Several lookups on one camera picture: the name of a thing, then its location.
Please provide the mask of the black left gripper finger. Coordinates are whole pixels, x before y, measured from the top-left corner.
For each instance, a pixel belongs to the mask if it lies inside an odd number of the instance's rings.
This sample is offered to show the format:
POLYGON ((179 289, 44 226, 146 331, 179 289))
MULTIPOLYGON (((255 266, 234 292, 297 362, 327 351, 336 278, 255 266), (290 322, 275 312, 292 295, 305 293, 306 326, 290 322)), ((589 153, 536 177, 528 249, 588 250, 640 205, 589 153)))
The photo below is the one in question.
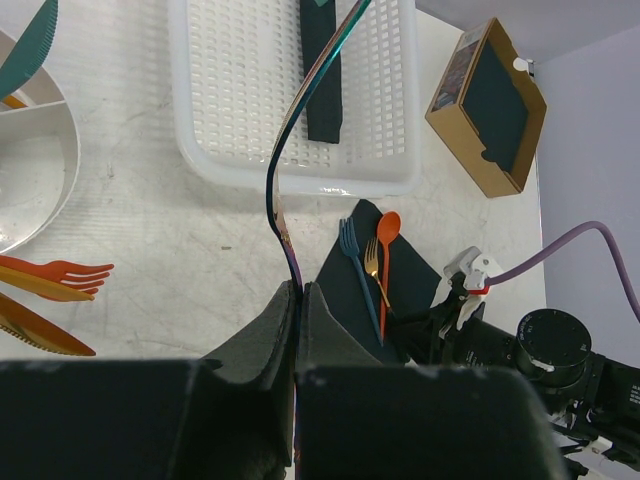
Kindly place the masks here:
POLYGON ((1 365, 5 479, 282 479, 296 292, 201 358, 1 365))

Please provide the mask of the gold fork green handle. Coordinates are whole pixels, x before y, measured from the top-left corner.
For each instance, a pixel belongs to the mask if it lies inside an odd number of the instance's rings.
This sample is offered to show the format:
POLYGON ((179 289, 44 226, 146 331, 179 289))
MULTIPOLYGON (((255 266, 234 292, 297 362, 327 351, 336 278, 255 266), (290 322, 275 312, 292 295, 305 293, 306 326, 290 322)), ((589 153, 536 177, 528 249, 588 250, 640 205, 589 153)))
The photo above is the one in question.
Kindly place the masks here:
POLYGON ((366 273, 376 280, 386 311, 392 312, 393 308, 387 295, 389 287, 390 250, 386 244, 382 244, 383 255, 382 260, 379 260, 379 245, 380 241, 378 237, 373 237, 367 242, 364 253, 364 267, 366 273))

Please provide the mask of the orange plastic spoon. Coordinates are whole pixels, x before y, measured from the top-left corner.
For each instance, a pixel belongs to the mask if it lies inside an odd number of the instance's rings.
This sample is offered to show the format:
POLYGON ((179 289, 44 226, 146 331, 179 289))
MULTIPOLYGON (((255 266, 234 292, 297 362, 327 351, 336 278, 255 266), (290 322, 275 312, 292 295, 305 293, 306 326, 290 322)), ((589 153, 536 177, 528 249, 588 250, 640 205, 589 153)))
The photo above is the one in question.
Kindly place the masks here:
POLYGON ((384 213, 377 225, 377 239, 382 247, 383 259, 380 274, 381 281, 381 312, 380 312, 380 329, 382 339, 385 339, 386 333, 386 317, 390 309, 388 299, 389 284, 389 267, 390 267, 390 246, 399 236, 401 230, 401 217, 395 211, 384 213))

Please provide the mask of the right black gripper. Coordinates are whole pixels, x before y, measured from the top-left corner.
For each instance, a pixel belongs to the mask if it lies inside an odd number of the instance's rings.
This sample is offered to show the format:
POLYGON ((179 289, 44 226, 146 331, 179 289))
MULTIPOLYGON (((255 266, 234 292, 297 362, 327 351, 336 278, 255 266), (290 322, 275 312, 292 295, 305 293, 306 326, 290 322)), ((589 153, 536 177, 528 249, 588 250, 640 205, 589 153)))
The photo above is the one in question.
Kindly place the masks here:
POLYGON ((569 438, 638 449, 639 370, 593 352, 580 320, 538 309, 510 334, 485 321, 483 304, 460 320, 464 306, 448 299, 396 320, 394 344, 417 364, 477 368, 384 365, 306 286, 297 478, 564 479, 541 401, 569 438))

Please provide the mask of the blue plastic fork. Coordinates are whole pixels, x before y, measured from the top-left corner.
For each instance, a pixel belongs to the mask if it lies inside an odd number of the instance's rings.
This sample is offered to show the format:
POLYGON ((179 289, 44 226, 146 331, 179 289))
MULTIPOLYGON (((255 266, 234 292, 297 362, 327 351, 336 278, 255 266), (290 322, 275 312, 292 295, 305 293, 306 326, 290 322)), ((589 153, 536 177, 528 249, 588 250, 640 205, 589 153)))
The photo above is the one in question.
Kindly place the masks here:
POLYGON ((342 253, 351 260, 354 266, 354 270, 360 284, 363 299, 369 318, 371 320, 371 324, 373 326, 376 340, 378 341, 378 344, 380 346, 383 346, 384 343, 381 335, 377 312, 374 307, 371 292, 369 290, 367 280, 365 278, 364 269, 359 257, 360 250, 355 232, 355 224, 352 217, 347 217, 339 221, 339 244, 342 253))

